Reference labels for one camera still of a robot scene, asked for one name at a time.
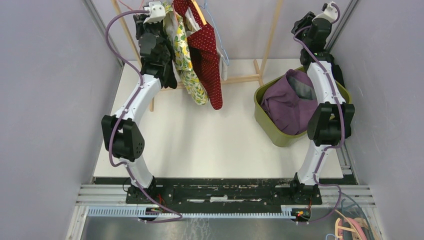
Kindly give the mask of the purple pleated skirt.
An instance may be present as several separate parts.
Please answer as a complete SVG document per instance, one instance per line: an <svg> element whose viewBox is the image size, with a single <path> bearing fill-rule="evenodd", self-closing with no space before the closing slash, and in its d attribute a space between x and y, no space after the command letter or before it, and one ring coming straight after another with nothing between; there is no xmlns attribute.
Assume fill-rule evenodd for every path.
<svg viewBox="0 0 424 240"><path fill-rule="evenodd" d="M318 100L308 75L289 69L265 91L260 106L278 130L294 136L307 130Z"/></svg>

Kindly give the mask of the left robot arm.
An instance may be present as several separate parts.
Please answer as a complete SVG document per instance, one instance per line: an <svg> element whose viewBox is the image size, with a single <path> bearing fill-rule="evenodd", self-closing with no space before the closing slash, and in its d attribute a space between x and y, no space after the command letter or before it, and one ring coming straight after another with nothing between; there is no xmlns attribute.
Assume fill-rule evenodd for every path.
<svg viewBox="0 0 424 240"><path fill-rule="evenodd" d="M154 22L145 11L131 12L136 27L141 69L124 62L138 75L138 82L124 104L113 115L101 120L104 146L113 167L124 166L132 185L139 188L138 197L149 204L156 200L155 181L143 158L145 139L138 124L150 102L161 89L178 85L173 60L174 50L164 31L163 20Z"/></svg>

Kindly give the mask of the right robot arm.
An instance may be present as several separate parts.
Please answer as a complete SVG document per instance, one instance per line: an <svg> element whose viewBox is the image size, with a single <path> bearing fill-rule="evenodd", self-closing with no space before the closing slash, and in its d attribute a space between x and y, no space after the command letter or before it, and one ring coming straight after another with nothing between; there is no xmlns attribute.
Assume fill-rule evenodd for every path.
<svg viewBox="0 0 424 240"><path fill-rule="evenodd" d="M332 73L332 56L325 48L338 17L335 9L318 15L310 11L291 30L293 39L302 45L299 60L317 99L317 108L307 125L309 148L288 191L289 199L295 204L318 194L320 173L328 155L351 135L355 107L340 93Z"/></svg>

